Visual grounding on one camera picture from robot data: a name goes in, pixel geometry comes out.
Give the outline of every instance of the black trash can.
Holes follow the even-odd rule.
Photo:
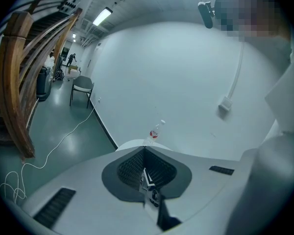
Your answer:
[[[45,101],[50,95],[51,82],[50,68],[42,67],[37,77],[36,96],[39,101]]]

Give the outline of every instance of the gray floor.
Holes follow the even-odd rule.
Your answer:
[[[85,93],[74,92],[71,107],[69,106],[72,81],[65,77],[64,81],[54,82],[48,99],[38,104],[29,132],[35,146],[35,158],[26,159],[26,163],[43,166],[47,154],[90,114],[92,108],[89,106],[86,109]],[[86,122],[51,153],[43,169],[36,169],[30,165],[24,167],[23,177],[27,196],[71,166],[114,151],[95,114],[92,113]],[[10,171],[14,170],[21,175],[21,167],[19,152],[15,147],[0,147],[0,184]],[[16,174],[10,174],[7,183],[16,187]],[[7,192],[8,198],[11,198],[12,190],[7,188]]]

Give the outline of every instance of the black chair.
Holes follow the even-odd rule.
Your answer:
[[[73,91],[84,92],[89,94],[88,101],[87,101],[87,108],[90,100],[90,96],[93,92],[94,83],[89,77],[86,76],[79,76],[73,80],[72,90],[71,90],[71,97],[70,97],[70,106],[71,101],[73,100]]]

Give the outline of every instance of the water bottle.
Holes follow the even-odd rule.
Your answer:
[[[162,126],[165,125],[166,122],[161,120],[160,124],[157,124],[149,133],[148,137],[144,140],[143,146],[150,146],[152,145],[156,139],[159,137],[161,132]]]

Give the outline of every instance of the fluorescent light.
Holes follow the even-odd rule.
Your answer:
[[[93,24],[98,26],[103,20],[105,20],[108,16],[111,15],[113,11],[108,7],[105,7],[103,11],[97,16],[97,18],[93,21]]]

